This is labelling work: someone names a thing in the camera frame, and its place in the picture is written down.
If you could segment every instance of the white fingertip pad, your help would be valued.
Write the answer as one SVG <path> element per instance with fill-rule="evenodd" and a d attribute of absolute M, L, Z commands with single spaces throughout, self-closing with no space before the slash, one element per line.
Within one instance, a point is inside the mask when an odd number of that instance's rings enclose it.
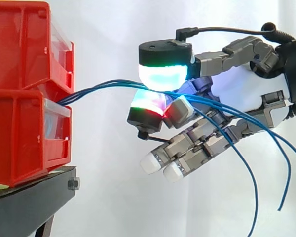
<path fill-rule="evenodd" d="M 177 182 L 180 179 L 183 179 L 183 174 L 178 168 L 177 164 L 172 162 L 168 167 L 163 170 L 163 175 L 169 182 Z"/>
<path fill-rule="evenodd" d="M 160 163 L 154 157 L 153 153 L 149 152 L 141 161 L 140 166 L 147 174 L 153 174 L 161 169 Z"/>

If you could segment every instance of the red plastic drawer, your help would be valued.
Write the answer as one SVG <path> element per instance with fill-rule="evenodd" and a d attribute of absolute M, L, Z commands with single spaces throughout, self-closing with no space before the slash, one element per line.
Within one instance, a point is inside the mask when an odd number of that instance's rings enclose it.
<path fill-rule="evenodd" d="M 39 91 L 0 90 L 0 184 L 15 186 L 70 162 L 71 109 L 47 101 Z"/>
<path fill-rule="evenodd" d="M 45 2 L 0 1 L 0 89 L 38 89 L 52 101 L 74 91 L 74 45 Z"/>

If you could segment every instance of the blue cable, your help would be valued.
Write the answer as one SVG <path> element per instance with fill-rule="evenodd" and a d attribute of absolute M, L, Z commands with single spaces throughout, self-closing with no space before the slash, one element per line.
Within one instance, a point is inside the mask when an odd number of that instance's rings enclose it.
<path fill-rule="evenodd" d="M 138 82 L 132 82 L 132 81 L 128 81 L 128 80 L 107 81 L 107 82 L 104 82 L 104 83 L 100 84 L 100 86 L 95 86 L 93 88 L 86 89 L 86 90 L 84 90 L 84 92 L 81 91 L 82 92 L 81 95 L 78 98 L 74 98 L 71 101 L 69 100 L 70 99 L 69 98 L 70 96 L 69 96 L 66 104 L 73 103 L 74 101 L 80 99 L 81 97 L 85 96 L 86 94 L 88 94 L 88 93 L 90 93 L 92 91 L 95 91 L 95 90 L 98 90 L 98 89 L 102 89 L 102 88 L 109 88 L 109 87 L 131 87 L 131 88 L 137 88 L 137 89 L 150 90 L 150 89 L 146 88 L 142 83 L 138 83 Z M 287 165 L 288 165 L 287 182 L 286 182 L 286 186 L 285 186 L 285 189 L 284 189 L 284 194 L 283 194 L 283 197 L 282 197 L 282 201 L 281 201 L 281 204 L 280 204 L 280 207 L 278 208 L 278 210 L 280 211 L 282 209 L 283 204 L 284 204 L 284 201 L 285 201 L 285 197 L 286 197 L 286 194 L 287 194 L 287 191 L 288 191 L 289 183 L 290 183 L 290 178 L 291 178 L 291 164 L 290 164 L 290 161 L 289 161 L 286 153 L 284 152 L 283 148 L 281 147 L 281 145 L 278 143 L 278 141 L 276 139 L 276 136 L 277 136 L 276 133 L 270 131 L 267 127 L 265 127 L 261 122 L 259 122 L 253 116 L 248 115 L 247 113 L 244 113 L 242 111 L 239 111 L 239 110 L 237 110 L 237 109 L 235 109 L 235 108 L 233 108 L 231 106 L 224 105 L 224 104 L 222 104 L 220 102 L 213 101 L 211 99 L 203 98 L 203 97 L 200 97 L 200 96 L 189 95 L 189 94 L 178 94 L 178 93 L 173 93 L 173 92 L 160 92 L 160 91 L 155 91 L 155 92 L 164 93 L 164 94 L 167 94 L 169 96 L 173 96 L 175 98 L 177 98 L 177 97 L 179 97 L 181 95 L 184 95 L 185 97 L 187 97 L 187 99 L 189 101 L 194 101 L 192 99 L 195 99 L 194 102 L 206 104 L 206 105 L 209 105 L 209 106 L 211 106 L 213 108 L 216 108 L 216 109 L 219 109 L 219 110 L 228 112 L 230 114 L 233 114 L 235 116 L 238 116 L 240 118 L 243 118 L 246 121 L 251 122 L 252 124 L 254 124 L 254 125 L 262 128 L 263 130 L 266 130 L 269 133 L 269 135 L 273 138 L 273 140 L 275 141 L 276 145 L 279 147 L 279 149 L 282 152 L 283 156 L 285 157 L 285 160 L 286 160 Z M 280 136 L 277 136 L 277 137 L 279 139 L 281 139 L 283 142 L 285 142 L 296 153 L 296 149 L 286 139 L 284 139 L 284 138 L 282 138 Z"/>
<path fill-rule="evenodd" d="M 240 159 L 242 160 L 242 162 L 245 164 L 246 168 L 248 169 L 250 176 L 252 178 L 253 181 L 253 185 L 255 188 L 255 214 L 254 214 L 254 218 L 253 218 L 253 222 L 251 225 L 251 229 L 248 233 L 248 236 L 250 237 L 256 222 L 257 222 L 257 217 L 258 217 L 258 186 L 257 186 L 257 182 L 255 179 L 255 176 L 250 168 L 250 166 L 248 165 L 248 163 L 246 162 L 246 160 L 244 159 L 244 157 L 241 155 L 241 153 L 239 152 L 239 150 L 235 147 L 234 143 L 232 142 L 232 140 L 229 138 L 229 136 L 217 125 L 217 123 L 215 123 L 210 117 L 208 117 L 206 114 L 204 114 L 202 111 L 200 111 L 199 109 L 195 108 L 195 111 L 197 111 L 200 115 L 202 115 L 205 119 L 207 119 L 224 137 L 225 139 L 228 141 L 228 143 L 231 145 L 231 147 L 235 150 L 235 152 L 239 155 Z"/>

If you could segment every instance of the black metal shelf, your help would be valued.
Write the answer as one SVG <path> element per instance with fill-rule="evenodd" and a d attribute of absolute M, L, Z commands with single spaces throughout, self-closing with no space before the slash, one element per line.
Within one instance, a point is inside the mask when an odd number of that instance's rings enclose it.
<path fill-rule="evenodd" d="M 39 180 L 0 190 L 0 237 L 26 237 L 47 226 L 45 223 L 75 196 L 75 190 L 68 187 L 73 178 L 75 167 L 64 166 Z"/>

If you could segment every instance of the bolt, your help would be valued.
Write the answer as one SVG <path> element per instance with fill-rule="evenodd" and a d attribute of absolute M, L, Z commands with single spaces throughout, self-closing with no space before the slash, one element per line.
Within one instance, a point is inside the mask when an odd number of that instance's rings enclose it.
<path fill-rule="evenodd" d="M 68 181 L 69 190 L 79 190 L 80 189 L 80 178 L 74 177 Z"/>

